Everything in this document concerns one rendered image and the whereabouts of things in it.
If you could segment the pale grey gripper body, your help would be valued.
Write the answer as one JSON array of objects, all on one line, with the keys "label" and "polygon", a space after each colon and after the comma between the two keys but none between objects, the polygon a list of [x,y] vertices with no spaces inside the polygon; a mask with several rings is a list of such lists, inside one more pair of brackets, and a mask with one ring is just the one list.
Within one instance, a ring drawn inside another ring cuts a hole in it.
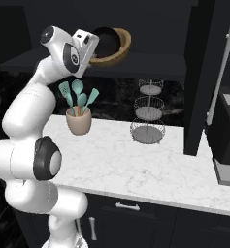
[{"label": "pale grey gripper body", "polygon": [[99,37],[92,33],[78,33],[77,38],[80,42],[80,66],[79,70],[76,72],[76,78],[82,78],[86,68],[88,67],[89,61],[97,48]]}]

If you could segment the large wooden bowl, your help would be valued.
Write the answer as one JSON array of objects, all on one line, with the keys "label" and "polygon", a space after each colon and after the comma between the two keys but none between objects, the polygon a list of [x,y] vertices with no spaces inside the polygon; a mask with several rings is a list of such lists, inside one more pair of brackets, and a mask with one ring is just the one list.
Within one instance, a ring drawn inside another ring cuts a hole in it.
[{"label": "large wooden bowl", "polygon": [[111,56],[104,57],[104,58],[97,58],[95,51],[94,51],[89,61],[89,64],[91,66],[99,66],[99,67],[113,66],[119,63],[120,61],[122,61],[126,57],[129,51],[129,48],[131,46],[131,35],[125,29],[122,29],[122,28],[113,28],[113,29],[114,31],[116,31],[116,33],[120,37],[119,51]]}]

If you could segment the black open cabinet door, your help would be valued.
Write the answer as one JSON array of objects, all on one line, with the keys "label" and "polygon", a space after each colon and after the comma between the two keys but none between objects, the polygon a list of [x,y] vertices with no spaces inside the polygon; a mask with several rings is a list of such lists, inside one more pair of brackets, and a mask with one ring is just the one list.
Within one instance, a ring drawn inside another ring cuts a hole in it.
[{"label": "black open cabinet door", "polygon": [[191,8],[184,50],[184,155],[197,155],[229,26],[230,0],[199,0]]}]

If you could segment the teal round spoon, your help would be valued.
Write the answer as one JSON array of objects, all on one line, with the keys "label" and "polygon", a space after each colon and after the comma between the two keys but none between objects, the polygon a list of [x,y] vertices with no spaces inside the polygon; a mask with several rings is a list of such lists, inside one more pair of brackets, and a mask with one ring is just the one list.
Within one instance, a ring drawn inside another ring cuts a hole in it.
[{"label": "teal round spoon", "polygon": [[83,91],[83,83],[79,79],[75,79],[72,82],[72,90],[74,91],[78,99],[79,95],[82,94]]}]

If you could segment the teal flat spatula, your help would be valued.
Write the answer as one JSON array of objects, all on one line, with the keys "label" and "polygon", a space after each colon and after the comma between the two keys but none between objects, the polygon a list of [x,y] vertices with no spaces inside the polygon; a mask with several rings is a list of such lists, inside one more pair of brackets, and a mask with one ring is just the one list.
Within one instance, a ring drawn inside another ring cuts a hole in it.
[{"label": "teal flat spatula", "polygon": [[99,95],[99,91],[96,88],[93,88],[89,97],[88,97],[86,105],[84,106],[83,109],[87,109],[87,107],[95,101],[95,99],[98,97],[98,95]]}]

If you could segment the teal slotted spatula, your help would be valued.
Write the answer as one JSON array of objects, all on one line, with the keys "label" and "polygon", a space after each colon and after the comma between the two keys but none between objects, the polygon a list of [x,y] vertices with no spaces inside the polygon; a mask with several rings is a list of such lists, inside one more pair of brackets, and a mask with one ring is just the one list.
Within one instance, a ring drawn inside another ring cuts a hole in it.
[{"label": "teal slotted spatula", "polygon": [[62,94],[62,96],[66,99],[69,107],[71,108],[73,106],[73,100],[70,92],[69,82],[63,81],[58,85],[59,91]]}]

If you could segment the small teal spoon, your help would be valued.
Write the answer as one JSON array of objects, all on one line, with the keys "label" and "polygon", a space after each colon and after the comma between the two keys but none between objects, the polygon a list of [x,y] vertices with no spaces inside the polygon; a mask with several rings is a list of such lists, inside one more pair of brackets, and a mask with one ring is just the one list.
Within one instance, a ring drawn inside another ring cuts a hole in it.
[{"label": "small teal spoon", "polygon": [[82,107],[85,105],[86,99],[87,99],[87,96],[85,93],[80,94],[77,99],[77,103],[79,106],[79,115],[82,115]]}]

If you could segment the beige utensil pot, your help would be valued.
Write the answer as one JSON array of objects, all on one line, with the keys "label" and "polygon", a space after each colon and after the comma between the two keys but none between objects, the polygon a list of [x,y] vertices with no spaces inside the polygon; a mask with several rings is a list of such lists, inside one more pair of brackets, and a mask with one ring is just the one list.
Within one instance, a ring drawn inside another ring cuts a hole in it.
[{"label": "beige utensil pot", "polygon": [[66,110],[66,121],[69,130],[76,136],[87,134],[91,127],[90,108],[87,108],[82,116],[73,116],[72,111],[78,112],[78,108],[74,107]]}]

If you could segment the black appliance with grey base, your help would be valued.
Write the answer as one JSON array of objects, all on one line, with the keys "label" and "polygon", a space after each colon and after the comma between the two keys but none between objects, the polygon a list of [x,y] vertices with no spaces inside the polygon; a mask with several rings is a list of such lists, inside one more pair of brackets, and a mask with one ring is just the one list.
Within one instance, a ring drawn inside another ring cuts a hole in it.
[{"label": "black appliance with grey base", "polygon": [[217,181],[230,186],[230,87],[222,86],[218,93],[207,140]]}]

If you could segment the black drawer front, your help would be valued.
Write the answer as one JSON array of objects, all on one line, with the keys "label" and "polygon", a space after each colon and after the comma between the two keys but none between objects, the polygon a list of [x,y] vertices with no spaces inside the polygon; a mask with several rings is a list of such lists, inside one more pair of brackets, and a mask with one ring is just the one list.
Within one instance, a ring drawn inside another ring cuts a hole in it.
[{"label": "black drawer front", "polygon": [[[173,226],[175,224],[177,209],[157,203],[143,201],[133,201],[122,198],[100,196],[87,193],[92,206],[90,209],[95,212],[94,217],[98,217],[109,226],[117,227],[147,227]],[[121,202],[126,205],[138,205],[140,211],[116,208],[115,204]]]}]

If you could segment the black base cupboard door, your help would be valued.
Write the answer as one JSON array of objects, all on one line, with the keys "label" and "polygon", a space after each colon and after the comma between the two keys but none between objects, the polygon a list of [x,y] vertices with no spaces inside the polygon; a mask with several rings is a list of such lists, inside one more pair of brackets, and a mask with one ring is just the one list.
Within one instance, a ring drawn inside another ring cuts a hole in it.
[{"label": "black base cupboard door", "polygon": [[97,241],[93,241],[89,217],[94,215],[85,214],[81,218],[82,234],[89,248],[170,248],[173,226],[122,228],[94,217]]}]

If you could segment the black wall cabinet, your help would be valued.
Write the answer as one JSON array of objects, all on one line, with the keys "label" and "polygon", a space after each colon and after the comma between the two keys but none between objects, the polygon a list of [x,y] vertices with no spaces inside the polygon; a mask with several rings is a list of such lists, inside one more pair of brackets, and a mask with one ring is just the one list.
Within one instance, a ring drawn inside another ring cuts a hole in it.
[{"label": "black wall cabinet", "polygon": [[117,27],[131,34],[128,55],[111,67],[85,74],[107,78],[185,78],[184,49],[190,12],[199,0],[0,0],[0,69],[29,72],[49,53],[42,31]]}]

